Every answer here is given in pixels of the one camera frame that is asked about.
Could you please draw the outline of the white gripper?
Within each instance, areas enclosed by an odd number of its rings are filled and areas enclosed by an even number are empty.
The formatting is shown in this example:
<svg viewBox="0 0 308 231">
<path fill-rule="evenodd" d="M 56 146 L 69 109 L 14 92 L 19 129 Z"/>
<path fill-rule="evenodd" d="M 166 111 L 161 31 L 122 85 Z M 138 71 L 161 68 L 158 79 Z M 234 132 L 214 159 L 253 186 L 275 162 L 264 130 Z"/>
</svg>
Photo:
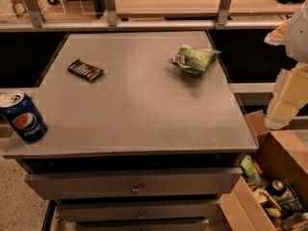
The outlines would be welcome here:
<svg viewBox="0 0 308 231">
<path fill-rule="evenodd" d="M 264 42 L 274 46 L 286 43 L 287 56 L 304 62 L 297 63 L 291 70 L 282 68 L 276 78 L 265 124 L 271 130 L 279 130 L 308 104 L 308 0 L 302 3 L 290 21 L 268 33 Z"/>
</svg>

